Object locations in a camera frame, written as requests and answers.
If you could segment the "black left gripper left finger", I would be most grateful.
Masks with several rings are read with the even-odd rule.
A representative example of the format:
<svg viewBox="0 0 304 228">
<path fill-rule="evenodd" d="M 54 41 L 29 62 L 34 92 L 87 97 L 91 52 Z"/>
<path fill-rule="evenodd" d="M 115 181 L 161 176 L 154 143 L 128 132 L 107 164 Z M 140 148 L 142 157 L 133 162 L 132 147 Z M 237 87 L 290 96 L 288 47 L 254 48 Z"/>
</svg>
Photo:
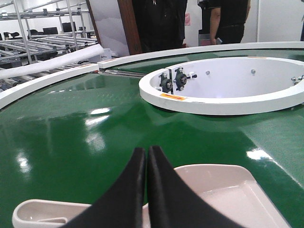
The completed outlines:
<svg viewBox="0 0 304 228">
<path fill-rule="evenodd" d="M 112 186 L 64 228 L 141 228 L 146 157 L 135 148 Z"/>
</svg>

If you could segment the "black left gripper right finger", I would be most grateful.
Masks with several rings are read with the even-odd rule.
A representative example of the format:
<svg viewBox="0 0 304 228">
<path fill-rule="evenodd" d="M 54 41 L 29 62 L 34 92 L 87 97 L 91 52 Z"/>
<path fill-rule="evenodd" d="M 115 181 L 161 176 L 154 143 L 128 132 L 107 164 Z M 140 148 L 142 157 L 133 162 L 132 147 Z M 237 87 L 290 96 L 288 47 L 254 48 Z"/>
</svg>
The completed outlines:
<svg viewBox="0 0 304 228">
<path fill-rule="evenodd" d="M 156 145 L 148 152 L 147 198 L 152 228 L 241 227 L 200 198 Z"/>
</svg>

